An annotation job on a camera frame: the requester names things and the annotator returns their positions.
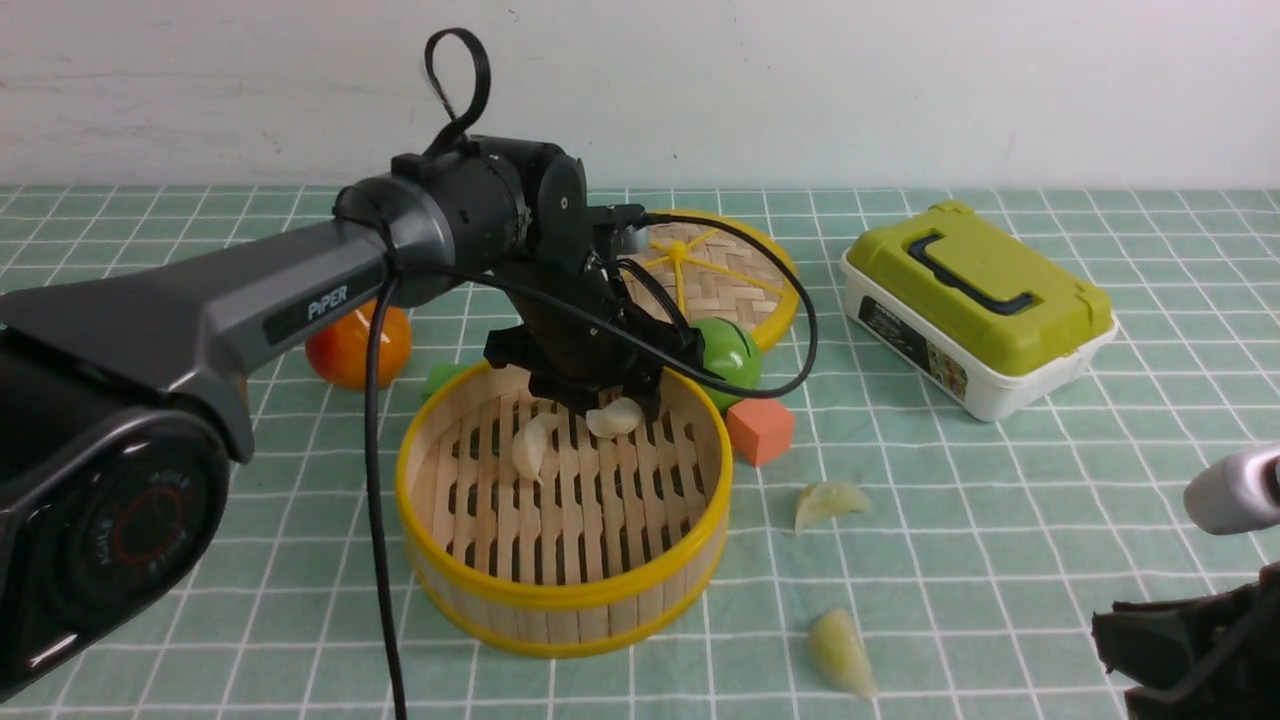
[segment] black handle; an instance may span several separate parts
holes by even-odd
[[[960,292],[973,299],[974,302],[982,305],[983,307],[991,310],[997,315],[1014,315],[1016,313],[1025,310],[1027,307],[1030,306],[1032,302],[1034,302],[1036,299],[1032,297],[1032,293],[1029,292],[1023,292],[1021,295],[1019,295],[1012,300],[1004,300],[1004,301],[992,300],[991,297],[983,295],[982,291],[979,291],[978,288],[973,287],[972,284],[956,277],[956,274],[952,273],[951,270],[943,268],[942,265],[938,265],[932,258],[924,254],[924,249],[940,240],[942,240],[942,236],[938,233],[922,237],[920,240],[916,240],[910,246],[908,246],[906,254],[910,255],[911,258],[915,258],[918,263],[932,270],[933,277],[938,278],[938,282],[941,282],[947,287],[954,287],[959,290]]]

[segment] yellow rim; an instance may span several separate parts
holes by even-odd
[[[723,553],[724,553],[724,543],[721,543],[721,546],[716,550],[716,557],[712,559],[710,568],[708,568],[707,573],[698,580],[698,584],[689,591],[689,594],[681,598],[681,601],[677,602],[676,605],[671,606],[671,609],[663,612],[662,615],[654,618],[653,620],[645,623],[644,625],[640,625],[625,633],[620,633],[617,635],[611,635],[608,638],[585,643],[562,643],[562,644],[534,643],[529,641],[517,641],[508,638],[506,635],[495,634],[479,625],[468,623],[466,618],[460,615],[456,610],[453,610],[440,600],[440,596],[438,596],[435,591],[431,589],[431,585],[426,584],[426,580],[422,578],[421,571],[416,566],[413,568],[413,573],[417,575],[417,582],[420,585],[422,585],[422,591],[426,592],[426,597],[431,598],[431,602],[435,603],[435,607],[440,611],[440,615],[444,615],[449,620],[449,623],[453,623],[463,633],[476,638],[477,641],[488,646],[493,646],[498,650],[504,650],[507,652],[512,652],[516,655],[525,655],[529,657],[547,657],[547,659],[586,657],[589,655],[602,655],[605,652],[613,652],[614,650],[622,650],[627,646],[632,646],[648,638],[649,635],[662,630],[667,625],[675,623],[676,619],[684,615],[685,611],[687,611],[690,606],[692,606],[694,602],[698,601],[698,598],[703,594],[703,591],[707,589],[707,585],[710,583],[712,577],[716,574],[716,568],[719,565],[721,555]]]
[[[431,536],[413,512],[408,496],[408,473],[406,465],[408,464],[410,445],[421,429],[426,416],[462,383],[486,372],[492,372],[488,363],[474,365],[433,395],[413,418],[408,432],[404,433],[399,459],[396,462],[396,501],[399,507],[401,519],[408,530],[408,537],[412,538],[413,544],[422,551],[428,561],[449,583],[484,600],[525,610],[582,610],[609,605],[664,583],[667,578],[680,571],[707,544],[716,532],[716,527],[728,515],[730,489],[733,482],[733,452],[730,446],[728,432],[724,429],[724,420],[716,410],[716,405],[710,397],[696,383],[667,370],[669,375],[694,393],[707,414],[710,415],[716,423],[716,434],[719,437],[721,443],[719,479],[716,483],[716,492],[712,493],[710,500],[707,502],[705,512],[698,519],[698,523],[694,524],[687,536],[681,538],[671,550],[640,568],[614,575],[607,580],[580,585],[530,585],[513,583],[467,568],[463,562],[444,552],[444,548],[431,539]]]
[[[767,247],[769,250],[769,252],[772,252],[772,254],[777,255],[778,258],[781,258],[782,263],[792,273],[797,272],[795,261],[791,260],[791,258],[787,255],[787,252],[785,250],[782,250],[782,247],[780,247],[778,243],[773,241],[773,238],[771,238],[769,236],[767,236],[767,234],[762,233],[760,231],[753,228],[751,225],[742,224],[742,223],[740,223],[737,220],[733,220],[731,218],[726,218],[723,215],[717,215],[714,213],[703,213],[700,210],[663,210],[663,211],[660,211],[660,214],[663,214],[663,215],[672,215],[672,222],[676,222],[676,223],[689,222],[690,224],[698,224],[698,220],[716,220],[716,222],[719,222],[719,223],[724,223],[726,225],[730,225],[733,229],[740,231],[744,234],[750,236],[753,240],[755,240],[756,242],[759,242],[760,245],[763,245],[764,247]],[[686,245],[686,249],[692,249],[698,243],[704,242],[708,237],[710,237],[714,233],[716,233],[716,231],[712,231],[712,232],[707,232],[707,233],[703,233],[703,234],[698,236],[695,240],[690,241],[689,245]],[[655,250],[663,250],[663,246],[660,246],[660,245],[658,245],[655,242],[650,243],[650,246],[652,247],[657,246]],[[663,255],[660,258],[655,258],[653,260],[649,260],[648,263],[644,263],[644,268],[648,269],[648,268],[652,268],[652,266],[658,265],[660,263],[671,261],[671,259],[672,258],[669,255]],[[771,286],[768,283],[760,282],[760,281],[758,281],[755,278],[749,278],[749,277],[745,277],[745,275],[742,275],[740,273],[735,273],[733,270],[730,270],[728,268],[721,268],[718,265],[713,265],[710,263],[703,263],[703,261],[699,261],[696,259],[684,258],[682,263],[689,263],[691,265],[698,265],[698,266],[705,268],[708,270],[714,270],[717,273],[723,273],[723,274],[730,275],[732,278],[737,278],[740,281],[744,281],[744,282],[748,282],[750,284],[754,284],[754,286],[756,286],[756,287],[759,287],[762,290],[768,290],[771,292],[777,292],[778,293],[778,306],[773,310],[772,314],[769,314],[769,316],[763,323],[760,323],[759,325],[755,325],[755,328],[751,329],[751,337],[755,338],[755,343],[760,346],[760,350],[769,350],[771,347],[773,347],[774,345],[777,345],[778,341],[782,340],[782,336],[787,334],[788,329],[791,329],[791,322],[795,320],[796,309],[800,307],[800,295],[796,292],[796,288],[792,287],[790,283],[783,282],[782,287],[777,288],[777,287],[773,287],[773,286]],[[684,299],[684,284],[681,283],[681,274],[682,273],[681,273],[681,268],[680,268],[681,261],[677,261],[677,263],[673,263],[673,264],[675,264],[675,268],[676,268],[677,305],[680,305],[680,310],[681,310],[681,313],[684,313],[685,307],[680,302]]]

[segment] label sticker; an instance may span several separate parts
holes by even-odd
[[[374,290],[383,282],[381,266],[361,270],[346,281],[338,282],[321,292],[305,297],[276,311],[262,322],[266,342],[279,345],[312,323],[324,320],[339,307],[344,307],[353,297]]]
[[[956,400],[964,401],[969,375],[950,355],[870,296],[863,296],[858,319],[910,363],[929,374]]]

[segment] white container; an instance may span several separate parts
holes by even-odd
[[[1000,421],[1015,410],[1079,378],[1098,348],[1115,338],[1119,327],[1112,316],[1110,331],[1082,345],[1075,352],[1056,357],[1021,377],[1002,375],[974,357],[876,281],[850,265],[846,254],[840,256],[840,269],[845,272],[846,278],[845,314],[858,320],[902,360],[924,372],[970,415],[987,423]],[[865,313],[864,305],[870,306],[867,299],[879,307]],[[870,322],[867,319],[868,315],[873,318]],[[902,350],[920,342],[927,346],[933,372]],[[961,372],[955,372],[955,368],[960,368]]]

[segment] storage box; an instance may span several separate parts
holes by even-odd
[[[840,264],[845,311],[979,420],[1080,377],[1116,333],[1106,292],[955,200],[867,231]]]

